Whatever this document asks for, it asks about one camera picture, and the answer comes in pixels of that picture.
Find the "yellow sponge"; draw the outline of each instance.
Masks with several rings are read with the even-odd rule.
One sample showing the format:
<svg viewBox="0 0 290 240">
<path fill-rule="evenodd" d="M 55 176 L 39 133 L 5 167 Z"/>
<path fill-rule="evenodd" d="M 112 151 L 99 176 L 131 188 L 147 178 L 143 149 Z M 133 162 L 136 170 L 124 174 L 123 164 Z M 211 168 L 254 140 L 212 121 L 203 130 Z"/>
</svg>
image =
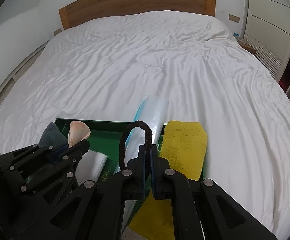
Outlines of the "yellow sponge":
<svg viewBox="0 0 290 240">
<path fill-rule="evenodd" d="M 160 157 L 188 179 L 198 180 L 203 167 L 207 134 L 198 122 L 170 121 L 164 131 Z M 128 227 L 148 240 L 174 239 L 170 200 L 155 200 L 152 192 Z"/>
</svg>

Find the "white bedsheet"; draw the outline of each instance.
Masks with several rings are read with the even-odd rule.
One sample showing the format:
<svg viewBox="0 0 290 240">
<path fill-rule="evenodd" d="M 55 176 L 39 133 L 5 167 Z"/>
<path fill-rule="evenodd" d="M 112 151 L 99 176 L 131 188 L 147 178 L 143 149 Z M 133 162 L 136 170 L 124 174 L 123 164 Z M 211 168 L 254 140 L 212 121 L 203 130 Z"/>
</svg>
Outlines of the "white bedsheet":
<svg viewBox="0 0 290 240">
<path fill-rule="evenodd" d="M 39 141 L 57 117 L 130 122 L 146 95 L 208 134 L 205 177 L 290 235 L 290 103 L 228 28 L 205 15 L 108 17 L 53 38 L 0 106 L 0 153 Z"/>
</svg>

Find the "clear plastic bag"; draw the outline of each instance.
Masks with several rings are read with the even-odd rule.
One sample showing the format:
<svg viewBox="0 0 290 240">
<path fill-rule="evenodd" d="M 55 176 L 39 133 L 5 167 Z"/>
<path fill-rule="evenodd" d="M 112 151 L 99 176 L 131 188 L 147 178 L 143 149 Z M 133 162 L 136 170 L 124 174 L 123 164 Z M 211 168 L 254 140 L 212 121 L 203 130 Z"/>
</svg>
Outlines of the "clear plastic bag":
<svg viewBox="0 0 290 240">
<path fill-rule="evenodd" d="M 168 102 L 163 98 L 146 96 L 135 115 L 134 121 L 143 121 L 152 130 L 152 144 L 157 144 L 159 140 L 164 125 L 167 103 Z M 144 141 L 144 131 L 139 127 L 134 128 L 126 140 L 125 165 L 127 165 L 130 159 L 138 156 L 138 149 L 140 145 L 144 144 Z M 128 219 L 133 211 L 135 203 L 135 200 L 126 200 L 125 202 L 122 232 L 127 226 Z"/>
</svg>

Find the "metal screw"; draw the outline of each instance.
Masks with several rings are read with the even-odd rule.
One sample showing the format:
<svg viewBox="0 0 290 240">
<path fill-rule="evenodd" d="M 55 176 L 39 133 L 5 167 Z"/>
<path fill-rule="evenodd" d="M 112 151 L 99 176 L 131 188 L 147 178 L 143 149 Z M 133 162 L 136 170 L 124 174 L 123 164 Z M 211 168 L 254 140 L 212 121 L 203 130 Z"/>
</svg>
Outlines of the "metal screw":
<svg viewBox="0 0 290 240">
<path fill-rule="evenodd" d="M 85 182 L 84 182 L 84 187 L 85 187 L 85 188 L 91 188 L 91 187 L 94 187 L 94 182 L 92 182 L 91 180 L 85 181 Z"/>
<path fill-rule="evenodd" d="M 175 171 L 173 170 L 173 169 L 167 169 L 166 171 L 165 171 L 165 173 L 166 173 L 166 175 L 174 175 L 175 174 Z"/>
<path fill-rule="evenodd" d="M 131 171 L 131 170 L 123 170 L 123 171 L 122 171 L 122 174 L 123 174 L 124 176 L 129 176 L 129 175 L 132 174 L 132 171 Z"/>
<path fill-rule="evenodd" d="M 214 182 L 211 179 L 204 179 L 204 184 L 210 187 L 214 184 Z"/>
</svg>

